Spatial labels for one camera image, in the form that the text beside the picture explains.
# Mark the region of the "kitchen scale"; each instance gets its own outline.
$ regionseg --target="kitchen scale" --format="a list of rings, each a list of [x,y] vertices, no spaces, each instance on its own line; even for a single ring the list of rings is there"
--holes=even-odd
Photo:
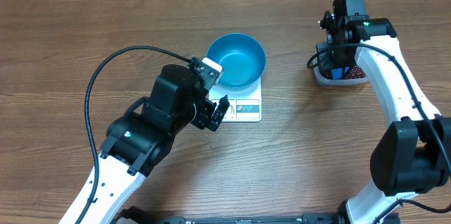
[[[210,89],[209,99],[219,104],[227,94],[230,107],[223,122],[260,122],[261,120],[261,78],[244,89],[228,89],[216,85]]]

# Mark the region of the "black cable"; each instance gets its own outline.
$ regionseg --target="black cable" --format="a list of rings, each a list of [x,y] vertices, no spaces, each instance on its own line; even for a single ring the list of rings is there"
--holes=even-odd
[[[448,155],[446,153],[445,147],[442,144],[442,141],[440,140],[440,136],[438,136],[438,133],[435,131],[432,122],[429,120],[428,116],[424,113],[423,108],[421,107],[421,102],[418,101],[414,89],[412,87],[412,84],[409,81],[409,78],[406,75],[406,72],[404,72],[404,69],[402,69],[402,66],[399,64],[399,62],[396,60],[394,56],[391,56],[387,51],[384,51],[382,49],[379,49],[378,47],[368,45],[368,44],[341,44],[339,46],[335,46],[334,49],[342,49],[346,47],[364,47],[367,49],[372,49],[374,51],[377,51],[378,53],[388,57],[396,66],[396,68],[399,70],[402,79],[404,80],[407,89],[409,90],[409,93],[412,97],[412,100],[414,101],[415,108],[418,109],[418,112],[420,113],[420,116],[425,120],[428,124],[429,130],[431,130],[433,138],[435,140],[435,143],[438,145],[438,148],[442,154],[443,160],[445,161],[447,171],[449,173],[449,176],[451,177],[451,163],[448,158]],[[418,206],[421,209],[433,212],[433,213],[448,213],[451,211],[451,204],[444,208],[444,209],[435,209],[430,206],[425,206],[419,202],[413,201],[411,199],[398,199],[395,203],[390,205],[384,212],[382,212],[373,222],[373,224],[377,224],[382,218],[384,218],[387,214],[389,214],[393,209],[395,209],[398,205],[401,205],[403,203],[413,204],[415,206]]]
[[[323,53],[326,53],[326,52],[328,52],[328,51],[330,51],[330,49],[322,49],[322,50],[316,52],[315,55],[313,55],[313,56],[307,61],[307,68],[313,69],[313,68],[315,68],[316,66],[319,66],[321,63],[323,63],[323,61],[327,58],[327,56],[324,56],[324,57],[320,60],[320,59],[319,59],[319,55],[321,55],[321,54],[323,54]],[[318,61],[318,62],[317,62],[316,64],[314,64],[314,65],[310,65],[310,63],[313,62],[313,60],[314,60],[315,58],[317,58],[317,61]]]
[[[101,69],[113,58],[132,50],[138,50],[138,49],[145,49],[145,50],[151,50],[151,51],[157,51],[169,56],[173,56],[174,58],[178,58],[182,61],[185,61],[187,63],[191,63],[191,59],[184,58],[178,54],[175,54],[170,51],[166,51],[164,49],[152,47],[152,46],[130,46],[124,49],[121,49],[113,54],[111,54],[108,58],[105,58],[105,60],[99,65],[99,67],[95,70],[94,74],[91,77],[91,80],[89,81],[89,84],[87,86],[86,95],[85,95],[85,123],[86,123],[86,130],[87,130],[87,136],[89,138],[89,144],[91,145],[91,151],[92,151],[92,158],[94,159],[94,183],[92,184],[92,190],[91,194],[89,195],[89,198],[87,200],[87,203],[85,207],[83,208],[82,213],[80,216],[78,216],[77,221],[75,224],[80,224],[82,219],[85,217],[87,210],[89,206],[91,205],[92,201],[94,200],[94,196],[97,191],[97,186],[99,185],[99,159],[97,157],[97,150],[96,150],[96,144],[94,142],[94,136],[92,135],[91,130],[91,122],[89,121],[89,96],[91,94],[92,86],[94,85],[94,81],[96,80],[98,74],[100,73]]]

